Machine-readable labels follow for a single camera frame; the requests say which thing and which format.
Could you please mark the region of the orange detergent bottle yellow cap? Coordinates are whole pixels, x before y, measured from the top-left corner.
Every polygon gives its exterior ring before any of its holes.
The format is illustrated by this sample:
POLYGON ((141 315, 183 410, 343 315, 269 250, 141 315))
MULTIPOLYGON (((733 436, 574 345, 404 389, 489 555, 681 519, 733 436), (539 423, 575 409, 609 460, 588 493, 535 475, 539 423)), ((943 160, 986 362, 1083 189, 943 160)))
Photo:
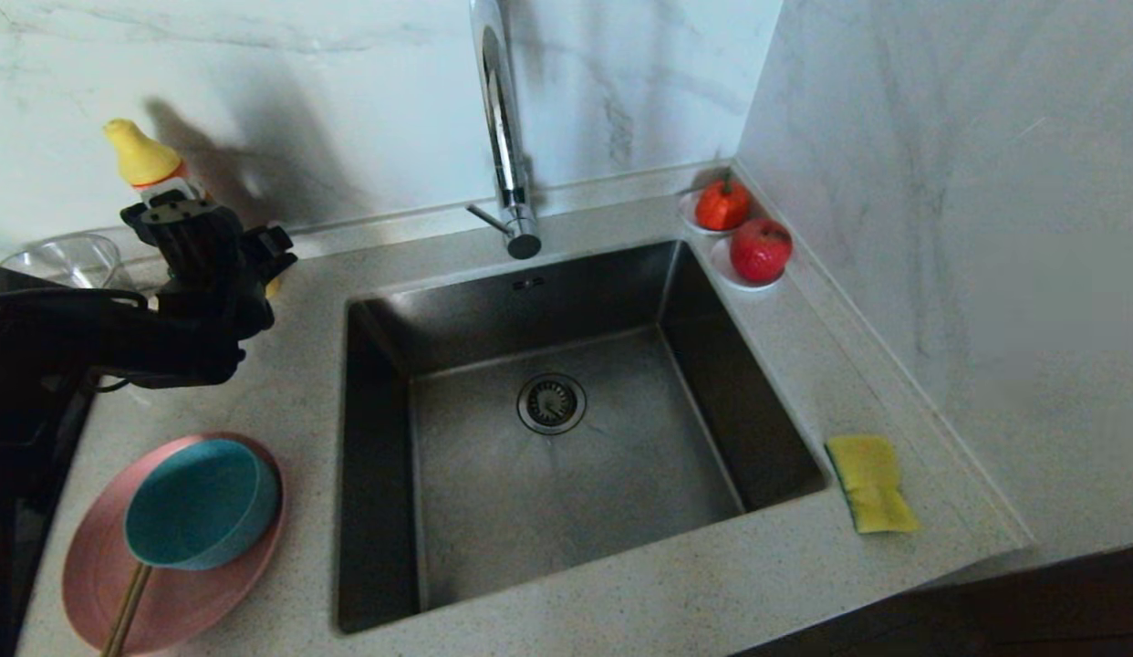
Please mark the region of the orange detergent bottle yellow cap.
POLYGON ((147 208, 169 191, 184 191, 187 198, 213 200, 213 193, 194 174, 178 151, 142 133, 137 123, 113 118, 104 125, 104 136, 116 151, 118 174, 140 196, 147 208))

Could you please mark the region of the stainless steel sink basin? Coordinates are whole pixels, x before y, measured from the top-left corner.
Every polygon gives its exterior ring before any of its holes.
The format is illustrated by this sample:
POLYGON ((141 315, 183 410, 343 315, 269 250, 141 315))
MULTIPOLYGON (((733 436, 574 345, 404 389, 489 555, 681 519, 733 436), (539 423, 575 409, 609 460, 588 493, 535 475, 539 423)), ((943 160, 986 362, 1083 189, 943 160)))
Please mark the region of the stainless steel sink basin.
POLYGON ((337 625, 370 631, 824 489, 682 241, 350 302, 337 625), (576 379, 574 430, 516 399, 576 379))

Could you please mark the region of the yellow and green sponge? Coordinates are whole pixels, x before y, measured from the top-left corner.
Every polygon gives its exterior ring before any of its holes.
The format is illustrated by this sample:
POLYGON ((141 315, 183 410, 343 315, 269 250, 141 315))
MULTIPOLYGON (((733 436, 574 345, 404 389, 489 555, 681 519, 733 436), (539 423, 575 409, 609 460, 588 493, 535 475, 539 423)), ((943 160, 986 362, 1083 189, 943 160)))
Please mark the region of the yellow and green sponge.
POLYGON ((901 490, 898 457, 884 435, 835 435, 826 454, 858 534, 914 534, 920 521, 901 490))

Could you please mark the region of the clear glass bowl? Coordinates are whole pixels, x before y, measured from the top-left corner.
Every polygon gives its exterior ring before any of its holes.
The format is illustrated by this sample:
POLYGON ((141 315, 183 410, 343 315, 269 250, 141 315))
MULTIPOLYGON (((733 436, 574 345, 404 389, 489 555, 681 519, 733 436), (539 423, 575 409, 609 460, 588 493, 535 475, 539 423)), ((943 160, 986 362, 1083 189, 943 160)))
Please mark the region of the clear glass bowl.
POLYGON ((67 234, 29 246, 0 267, 74 288, 136 291, 116 242, 100 234, 67 234))

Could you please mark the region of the teal bowl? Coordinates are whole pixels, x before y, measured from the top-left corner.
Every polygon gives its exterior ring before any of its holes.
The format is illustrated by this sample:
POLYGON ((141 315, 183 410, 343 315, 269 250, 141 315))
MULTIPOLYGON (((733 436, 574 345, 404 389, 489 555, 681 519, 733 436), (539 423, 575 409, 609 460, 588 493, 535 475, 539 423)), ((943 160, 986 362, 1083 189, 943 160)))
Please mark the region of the teal bowl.
POLYGON ((123 517, 133 557, 151 568, 205 571, 257 545, 282 500, 276 469, 240 441, 211 438, 163 459, 123 517))

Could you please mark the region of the chrome kitchen faucet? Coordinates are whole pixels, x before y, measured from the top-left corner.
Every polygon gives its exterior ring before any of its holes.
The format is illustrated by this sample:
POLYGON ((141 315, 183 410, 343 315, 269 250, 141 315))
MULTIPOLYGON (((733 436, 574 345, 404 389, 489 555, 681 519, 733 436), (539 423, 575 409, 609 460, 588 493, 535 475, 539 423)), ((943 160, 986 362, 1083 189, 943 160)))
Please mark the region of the chrome kitchen faucet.
POLYGON ((513 259, 540 254, 542 240, 530 200, 530 180, 519 123, 519 108, 505 37, 501 0, 468 0, 474 61, 479 74, 484 120, 493 157, 493 184, 497 213, 492 215, 472 203, 465 210, 504 238, 513 259))

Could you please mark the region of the round metal drain strainer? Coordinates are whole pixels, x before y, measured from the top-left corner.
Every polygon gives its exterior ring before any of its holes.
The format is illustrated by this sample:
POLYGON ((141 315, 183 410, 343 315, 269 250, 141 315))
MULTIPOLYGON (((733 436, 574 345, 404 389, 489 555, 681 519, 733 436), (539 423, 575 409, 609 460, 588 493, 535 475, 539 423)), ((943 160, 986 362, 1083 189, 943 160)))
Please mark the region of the round metal drain strainer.
POLYGON ((557 436, 574 430, 587 411, 587 395, 566 374, 551 372, 528 379, 516 399, 516 411, 528 430, 557 436))

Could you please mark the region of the pink round plate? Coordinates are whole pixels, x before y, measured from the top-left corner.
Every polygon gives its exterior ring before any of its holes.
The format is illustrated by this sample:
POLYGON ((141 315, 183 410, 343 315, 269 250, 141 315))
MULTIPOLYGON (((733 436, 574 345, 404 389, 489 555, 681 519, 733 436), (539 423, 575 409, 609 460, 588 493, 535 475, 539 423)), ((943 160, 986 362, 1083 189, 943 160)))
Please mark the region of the pink round plate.
POLYGON ((250 594, 275 553, 286 524, 286 483, 274 457, 258 441, 238 433, 203 433, 171 441, 140 457, 111 479, 76 529, 65 560, 65 613, 83 641, 100 649, 110 635, 138 560, 123 537, 133 494, 155 466, 201 441, 230 438, 253 446, 276 469, 282 500, 274 523, 257 545, 230 564, 205 571, 152 568, 123 654, 163 652, 221 622, 250 594))

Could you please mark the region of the black cooktop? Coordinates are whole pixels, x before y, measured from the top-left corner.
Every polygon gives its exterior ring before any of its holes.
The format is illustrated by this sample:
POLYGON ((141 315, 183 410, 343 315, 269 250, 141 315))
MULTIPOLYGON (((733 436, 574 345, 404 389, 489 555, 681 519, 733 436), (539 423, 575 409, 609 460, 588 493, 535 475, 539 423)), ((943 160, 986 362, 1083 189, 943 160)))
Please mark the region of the black cooktop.
POLYGON ((15 657, 91 400, 76 392, 32 427, 0 424, 0 657, 15 657))

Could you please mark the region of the small white dish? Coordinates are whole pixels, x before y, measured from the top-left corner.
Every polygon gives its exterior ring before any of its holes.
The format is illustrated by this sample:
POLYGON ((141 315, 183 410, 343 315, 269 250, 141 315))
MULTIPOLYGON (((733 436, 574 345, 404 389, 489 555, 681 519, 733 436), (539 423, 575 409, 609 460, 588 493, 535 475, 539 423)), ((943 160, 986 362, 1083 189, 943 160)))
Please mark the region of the small white dish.
POLYGON ((739 291, 746 292, 759 292, 780 284, 780 280, 785 278, 786 271, 782 271, 780 276, 770 282, 753 282, 753 280, 747 280, 736 273, 736 268, 731 265, 731 238, 721 238, 715 245, 712 246, 709 253, 709 261, 712 263, 712 268, 716 271, 721 280, 724 280, 729 287, 736 288, 739 291))
MULTIPOLYGON (((702 191, 702 188, 700 188, 700 190, 696 190, 696 191, 691 191, 691 193, 685 193, 684 195, 681 195, 681 198, 680 198, 679 204, 678 204, 678 213, 679 213, 679 217, 681 217, 681 221, 683 221, 683 224, 685 227, 688 227, 689 229, 691 229, 691 231, 695 232, 696 234, 701 234, 701 236, 729 236, 729 234, 736 233, 736 230, 739 228, 741 228, 742 225, 738 227, 734 230, 729 230, 729 232, 713 232, 712 230, 701 229, 700 227, 698 227, 696 224, 696 222, 695 222, 695 207, 696 207, 697 200, 699 200, 699 198, 700 198, 700 194, 702 191)), ((751 217, 752 213, 753 213, 753 205, 751 205, 749 219, 751 217)))

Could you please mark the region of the red tomato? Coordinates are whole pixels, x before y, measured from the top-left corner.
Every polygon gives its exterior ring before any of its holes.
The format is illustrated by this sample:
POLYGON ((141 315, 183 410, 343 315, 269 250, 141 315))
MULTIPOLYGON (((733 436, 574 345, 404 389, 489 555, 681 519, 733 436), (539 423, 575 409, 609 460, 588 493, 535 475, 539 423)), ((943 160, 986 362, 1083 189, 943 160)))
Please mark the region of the red tomato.
POLYGON ((695 207, 695 222, 713 232, 729 232, 749 219, 753 196, 731 174, 702 188, 695 207))

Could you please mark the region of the red apple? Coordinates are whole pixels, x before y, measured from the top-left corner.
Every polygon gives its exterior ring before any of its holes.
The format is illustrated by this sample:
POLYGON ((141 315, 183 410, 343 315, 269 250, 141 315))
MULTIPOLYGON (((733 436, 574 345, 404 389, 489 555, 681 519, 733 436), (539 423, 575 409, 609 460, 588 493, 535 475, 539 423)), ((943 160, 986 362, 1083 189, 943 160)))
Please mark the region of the red apple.
POLYGON ((772 219, 750 219, 731 237, 730 263, 747 283, 767 285, 782 278, 795 241, 772 219))

